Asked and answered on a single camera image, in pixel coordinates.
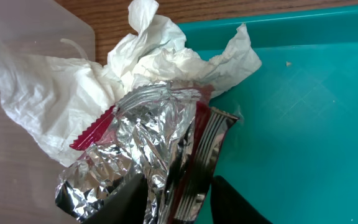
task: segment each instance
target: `paper towel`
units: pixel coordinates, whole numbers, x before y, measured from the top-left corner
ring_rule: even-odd
[[[104,67],[85,59],[16,54],[0,43],[2,108],[64,166],[82,154],[68,145],[133,88],[158,80],[194,80],[212,84],[216,96],[261,66],[245,24],[222,55],[207,62],[185,48],[186,37],[176,24],[155,15],[156,1],[134,0],[128,9],[138,35],[125,36]]]

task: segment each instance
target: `turquoise plastic tray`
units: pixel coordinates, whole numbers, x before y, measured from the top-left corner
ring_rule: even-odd
[[[180,27],[207,60],[242,22],[263,65],[211,102],[242,118],[215,174],[273,223],[358,223],[358,6]]]

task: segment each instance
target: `candy bar wrapper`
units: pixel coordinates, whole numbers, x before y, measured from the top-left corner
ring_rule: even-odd
[[[83,222],[141,173],[148,185],[144,223],[194,222],[237,121],[208,107],[212,91],[160,82],[128,93],[71,145],[85,152],[60,175],[56,204]]]

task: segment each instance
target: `transparent plastic lid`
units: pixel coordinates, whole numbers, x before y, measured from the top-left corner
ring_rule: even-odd
[[[92,28],[53,0],[0,0],[0,39],[15,52],[94,60]],[[63,168],[0,104],[0,223],[76,223],[54,203]]]

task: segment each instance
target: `foil wrapper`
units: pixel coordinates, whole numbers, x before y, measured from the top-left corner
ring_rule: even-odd
[[[162,82],[126,95],[75,143],[89,147],[60,175],[56,204],[83,222],[141,173],[148,185],[144,223],[195,221],[223,139],[237,121],[208,107],[211,90]]]

